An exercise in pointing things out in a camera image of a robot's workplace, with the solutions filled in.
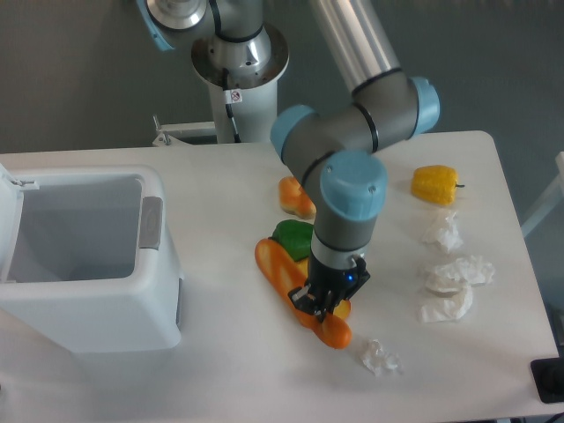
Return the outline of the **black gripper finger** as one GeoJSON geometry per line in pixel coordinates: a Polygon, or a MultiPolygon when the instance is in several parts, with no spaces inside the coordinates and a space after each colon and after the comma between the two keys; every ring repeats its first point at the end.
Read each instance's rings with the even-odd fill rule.
{"type": "Polygon", "coordinates": [[[299,311],[308,315],[316,315],[318,312],[316,298],[309,292],[309,289],[309,284],[298,286],[289,291],[287,296],[293,306],[299,311]]]}
{"type": "Polygon", "coordinates": [[[317,320],[322,323],[326,315],[332,314],[335,307],[340,302],[339,293],[333,292],[331,290],[323,291],[320,290],[316,293],[315,306],[316,312],[315,316],[317,320]]]}

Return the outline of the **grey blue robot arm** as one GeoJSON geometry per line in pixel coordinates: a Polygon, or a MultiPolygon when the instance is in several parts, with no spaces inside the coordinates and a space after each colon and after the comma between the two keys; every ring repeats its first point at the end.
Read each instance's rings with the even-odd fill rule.
{"type": "Polygon", "coordinates": [[[352,95],[350,106],[327,117],[302,105],[278,112],[289,52],[284,36],[265,22],[261,2],[137,3],[159,49],[177,49],[191,35],[191,62],[211,101],[211,122],[160,125],[157,133],[269,141],[313,201],[308,278],[284,296],[323,320],[369,278],[364,255],[387,188],[375,153],[431,130],[440,101],[426,79],[404,74],[370,2],[310,6],[352,95]]]}

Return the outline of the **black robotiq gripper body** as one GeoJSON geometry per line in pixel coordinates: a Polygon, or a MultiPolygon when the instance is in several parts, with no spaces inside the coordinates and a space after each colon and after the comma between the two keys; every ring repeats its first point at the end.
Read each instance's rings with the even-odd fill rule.
{"type": "Polygon", "coordinates": [[[308,264],[309,308],[336,308],[350,300],[370,279],[366,261],[354,256],[344,269],[333,269],[311,256],[308,264]]]}

